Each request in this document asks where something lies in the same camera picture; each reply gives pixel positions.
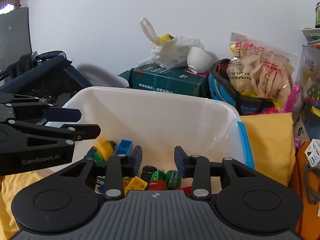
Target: white wall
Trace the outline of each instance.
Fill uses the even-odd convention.
[[[96,85],[126,85],[117,74],[149,55],[140,29],[146,17],[158,36],[199,38],[217,58],[231,57],[231,32],[300,56],[301,29],[315,24],[320,0],[26,0],[39,53],[63,50]]]

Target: toy building block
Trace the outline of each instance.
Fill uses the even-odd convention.
[[[102,158],[100,157],[99,152],[95,152],[93,157],[96,159],[97,163],[103,162]]]
[[[96,145],[103,161],[107,161],[115,152],[109,141],[96,140]]]
[[[157,170],[158,169],[154,166],[149,166],[149,165],[144,166],[142,168],[141,179],[149,183],[149,181],[151,180],[152,174]]]
[[[104,193],[104,185],[99,186],[97,189],[100,193]]]
[[[147,190],[166,190],[167,185],[163,180],[150,180]]]
[[[122,179],[123,190],[125,190],[129,184],[130,184],[129,181],[127,181],[126,179]]]
[[[124,195],[126,196],[129,190],[144,190],[148,183],[143,181],[138,177],[134,177],[129,185],[124,190]]]
[[[86,156],[93,157],[96,151],[97,151],[97,148],[95,146],[92,146],[91,149],[87,152]]]
[[[124,179],[130,182],[133,178],[131,178],[131,177],[124,177]]]
[[[104,184],[104,181],[102,181],[102,180],[100,180],[100,179],[97,179],[96,184],[101,186],[101,185],[103,185],[103,184]]]
[[[132,141],[121,140],[118,148],[116,149],[115,155],[125,154],[129,155],[132,151],[133,144]]]
[[[162,171],[156,171],[152,174],[151,176],[151,180],[163,180],[163,181],[167,181],[167,174],[165,174]]]
[[[192,186],[179,188],[186,192],[186,195],[190,197]]]
[[[117,148],[117,144],[114,141],[107,140],[107,142],[111,144],[114,150]]]
[[[181,176],[178,171],[167,172],[167,190],[178,189],[181,184]]]

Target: blue building block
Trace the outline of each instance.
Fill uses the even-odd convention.
[[[115,155],[125,154],[129,155],[132,152],[133,144],[132,141],[121,140],[118,148],[116,149]]]
[[[100,193],[104,193],[104,185],[99,186],[97,189]]]
[[[94,157],[93,155],[97,151],[96,147],[92,146],[91,149],[87,152],[87,157]]]

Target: yellow building block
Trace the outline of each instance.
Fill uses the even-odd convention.
[[[122,185],[123,185],[123,190],[125,190],[126,189],[126,187],[128,186],[130,184],[130,182],[129,181],[127,181],[126,179],[122,179]]]
[[[103,161],[107,161],[115,153],[114,148],[108,141],[96,140],[96,145]]]
[[[129,185],[124,190],[124,195],[126,196],[129,190],[144,190],[148,183],[143,181],[138,177],[134,177]]]
[[[131,177],[124,177],[124,179],[127,180],[127,181],[129,181],[129,182],[132,180]]]

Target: red toy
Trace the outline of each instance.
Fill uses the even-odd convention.
[[[192,188],[192,186],[190,186],[190,187],[182,187],[182,188],[179,188],[179,189],[184,190],[186,192],[187,196],[190,197],[191,188]]]
[[[166,190],[167,185],[163,180],[150,180],[147,190]]]

